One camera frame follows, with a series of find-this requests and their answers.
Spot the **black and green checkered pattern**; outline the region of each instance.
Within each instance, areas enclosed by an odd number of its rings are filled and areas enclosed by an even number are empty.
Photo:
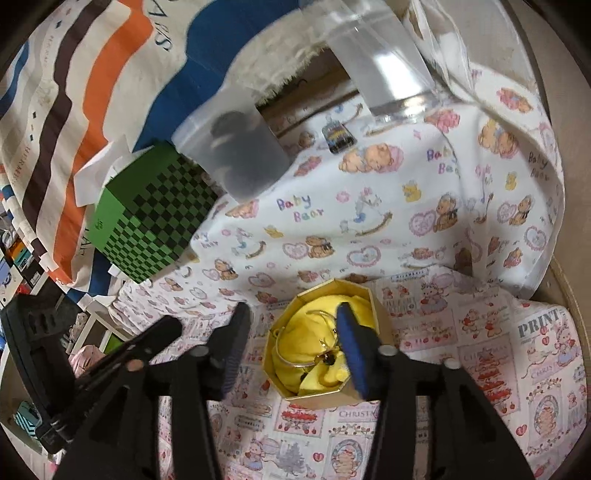
[[[162,143],[111,180],[87,235],[136,282],[173,263],[207,218],[217,196],[203,170]]]

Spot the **blue stripe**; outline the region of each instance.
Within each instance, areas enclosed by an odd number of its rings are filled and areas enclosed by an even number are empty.
[[[18,78],[22,72],[25,63],[29,58],[29,41],[25,43],[24,48],[22,49],[21,56],[17,60],[17,64],[14,67],[14,76],[12,77],[12,82],[10,83],[10,87],[4,94],[2,98],[0,98],[0,120],[6,115],[8,109],[12,105],[14,101],[14,97],[17,94],[18,88]]]
[[[82,297],[84,296],[85,292],[76,290],[75,288],[71,288],[67,291],[66,297],[68,297],[74,303],[78,303],[81,301]]]
[[[92,259],[92,272],[90,273],[90,284],[88,285],[88,293],[92,296],[108,295],[109,286],[111,284],[111,275],[109,269],[111,262],[95,249],[95,256]]]
[[[2,195],[4,195],[4,200],[8,200],[10,197],[14,197],[14,190],[10,185],[6,185],[2,188]]]
[[[170,141],[177,127],[220,88],[234,57],[297,0],[215,0],[187,32],[187,62],[156,97],[134,151],[156,140]]]

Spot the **clear plastic container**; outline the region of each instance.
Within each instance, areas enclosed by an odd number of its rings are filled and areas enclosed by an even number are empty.
[[[236,86],[224,87],[189,115],[172,142],[239,203],[257,197],[290,166],[248,93]]]
[[[382,0],[300,0],[375,116],[408,118],[437,105],[413,39]]]

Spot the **gold box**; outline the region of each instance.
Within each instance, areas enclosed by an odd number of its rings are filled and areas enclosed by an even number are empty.
[[[393,345],[394,338],[392,336],[392,326],[388,312],[383,305],[375,298],[370,289],[348,282],[346,280],[332,279],[317,285],[305,292],[300,293],[294,298],[277,321],[271,326],[271,331],[281,329],[287,324],[291,317],[306,303],[311,302],[319,297],[325,295],[348,295],[359,296],[363,299],[369,300],[374,313],[374,325],[376,333],[384,344]],[[353,381],[349,377],[339,387],[334,390],[323,393],[315,393],[310,395],[293,395],[293,393],[285,388],[279,378],[275,375],[275,368],[271,356],[272,350],[275,348],[275,337],[268,335],[267,345],[265,346],[265,357],[263,360],[263,369],[268,375],[269,380],[273,386],[279,391],[281,396],[289,402],[297,403],[298,405],[308,408],[310,410],[322,410],[325,408],[342,407],[344,405],[352,405],[363,401],[359,393],[353,386]]]

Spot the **keychain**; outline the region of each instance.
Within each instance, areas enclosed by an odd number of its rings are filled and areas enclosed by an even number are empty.
[[[338,120],[332,120],[331,116],[326,117],[327,124],[322,128],[322,134],[328,143],[329,150],[333,154],[347,150],[357,143],[355,137]]]

